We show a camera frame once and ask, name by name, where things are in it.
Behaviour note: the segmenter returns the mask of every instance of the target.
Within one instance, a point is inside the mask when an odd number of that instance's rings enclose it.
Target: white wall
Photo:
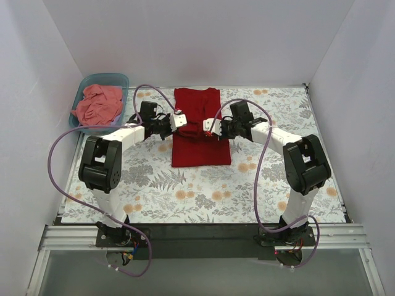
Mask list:
[[[82,74],[131,84],[309,82],[354,0],[44,0]]]
[[[49,146],[69,129],[82,75],[41,0],[0,2],[0,295],[25,295],[44,225],[59,194]],[[65,184],[76,136],[59,144],[54,172]]]
[[[395,1],[355,0],[311,82],[339,186],[395,295]]]

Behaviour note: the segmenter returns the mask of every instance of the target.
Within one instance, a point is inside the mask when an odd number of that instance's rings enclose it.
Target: blue plastic basket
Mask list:
[[[87,86],[92,85],[92,84],[120,86],[122,88],[123,109],[122,109],[121,114],[118,117],[118,120],[116,122],[112,123],[112,125],[121,125],[122,124],[122,117],[123,117],[123,114],[125,113],[126,100],[128,97],[129,79],[124,74],[120,74],[120,73],[98,73],[98,74],[93,74],[93,75],[90,75],[90,76],[84,78],[84,80],[81,81],[81,83],[80,83],[80,87],[78,88],[77,95],[75,96],[72,110],[75,110],[78,103],[83,100],[83,98],[84,98],[84,95],[82,93],[83,90]],[[69,125],[72,128],[76,128],[76,127],[80,126],[80,122],[78,121],[77,117],[70,114]],[[115,131],[115,128],[98,128],[98,129],[83,128],[83,129],[80,129],[80,131],[85,134],[102,135],[102,134],[108,134],[108,133]]]

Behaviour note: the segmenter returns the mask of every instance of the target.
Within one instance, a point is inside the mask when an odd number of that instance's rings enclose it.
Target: folded red cloth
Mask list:
[[[220,91],[178,88],[174,90],[175,107],[186,115],[188,124],[173,135],[172,166],[199,167],[201,165],[230,165],[228,140],[207,137],[203,132],[203,120],[214,118],[221,107]]]
[[[123,108],[122,88],[92,84],[87,86],[80,101],[71,113],[82,125],[110,125]]]

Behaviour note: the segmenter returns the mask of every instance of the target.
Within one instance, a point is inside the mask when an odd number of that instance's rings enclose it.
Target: floral tablecloth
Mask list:
[[[124,122],[134,114],[133,91],[129,91]],[[173,91],[163,89],[175,102]],[[144,89],[137,98],[138,106],[142,100],[154,101],[165,112],[170,112],[163,98],[153,90]],[[221,102],[235,98],[252,99],[266,108],[279,128],[301,136],[318,135],[304,88],[221,89]],[[263,117],[255,107],[250,109],[255,117]],[[230,109],[225,108],[223,115],[230,115]],[[84,143],[69,193],[97,205],[92,193],[78,180]],[[231,140],[230,166],[172,168],[172,137],[161,141],[153,136],[123,154],[122,180],[118,188],[124,210],[132,223],[254,223],[252,186],[262,147],[246,139]],[[264,158],[258,193],[262,222],[278,222],[287,205],[289,185],[281,157],[271,150]],[[319,190],[310,213],[322,223],[345,222],[332,179]],[[95,223],[101,218],[101,214],[68,199],[62,222]]]

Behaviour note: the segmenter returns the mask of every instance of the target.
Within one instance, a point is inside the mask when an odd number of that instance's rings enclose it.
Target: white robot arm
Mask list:
[[[252,142],[264,145],[269,132],[269,123],[263,118],[252,116],[246,102],[230,105],[231,120],[215,120],[212,132],[220,139],[234,139],[242,136]],[[203,122],[204,131],[209,131],[213,118]],[[280,218],[282,226],[291,224],[297,218],[309,214],[313,199],[325,181],[330,178],[331,170],[318,137],[301,137],[279,128],[272,128],[268,148],[284,158],[286,178],[291,186],[289,200]],[[307,218],[291,226],[299,228]]]
[[[129,128],[118,129],[101,137],[90,136],[86,140],[78,177],[91,190],[99,208],[119,221],[127,219],[117,190],[122,171],[122,154],[152,134],[159,134],[164,139],[186,125],[184,114],[157,115],[156,107],[157,104],[153,102],[141,103],[141,126],[132,127],[137,122],[134,115],[126,124]],[[100,225],[102,228],[119,227],[106,216]]]

